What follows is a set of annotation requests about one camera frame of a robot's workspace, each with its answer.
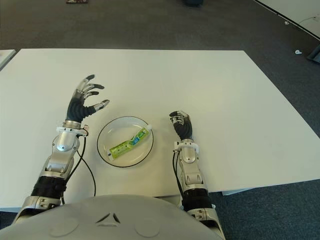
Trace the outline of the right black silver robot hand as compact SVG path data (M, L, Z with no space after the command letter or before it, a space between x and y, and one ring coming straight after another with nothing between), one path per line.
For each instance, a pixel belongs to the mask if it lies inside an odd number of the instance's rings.
M192 140L193 127L190 116L182 110L173 111L169 119L180 140Z

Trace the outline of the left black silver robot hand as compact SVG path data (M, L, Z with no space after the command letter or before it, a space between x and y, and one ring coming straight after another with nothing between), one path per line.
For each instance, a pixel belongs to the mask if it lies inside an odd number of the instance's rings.
M95 78L94 74L85 77L74 90L66 112L66 121L81 123L83 119L104 109L109 103L109 99L102 100L96 104L85 106L85 101L91 96L97 96L99 91L105 87L100 84L91 83Z

